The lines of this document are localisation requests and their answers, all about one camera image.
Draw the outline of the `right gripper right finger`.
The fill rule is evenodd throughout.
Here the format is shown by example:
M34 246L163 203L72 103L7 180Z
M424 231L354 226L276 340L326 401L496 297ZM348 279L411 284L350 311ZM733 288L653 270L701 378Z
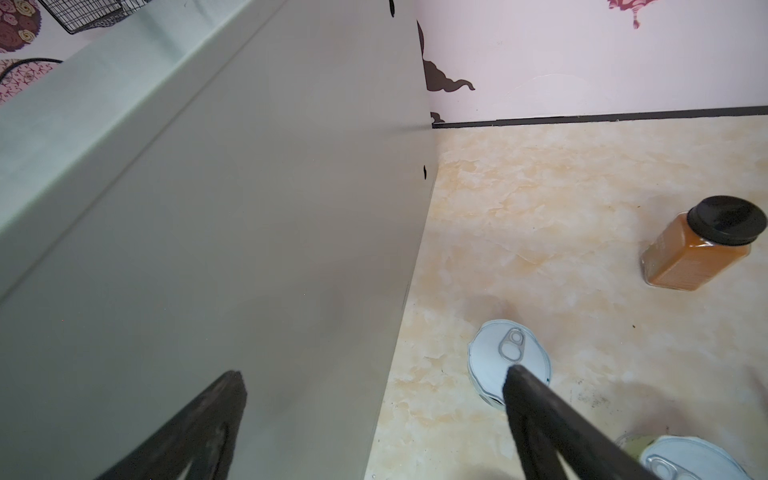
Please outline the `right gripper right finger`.
M508 369L502 393L527 479L565 479L563 463L580 479L655 477L525 367Z

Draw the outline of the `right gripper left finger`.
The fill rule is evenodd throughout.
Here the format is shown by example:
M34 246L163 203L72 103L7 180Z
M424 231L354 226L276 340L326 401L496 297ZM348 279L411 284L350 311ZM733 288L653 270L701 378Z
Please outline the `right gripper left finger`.
M101 479L225 479L247 402L243 376L227 371Z

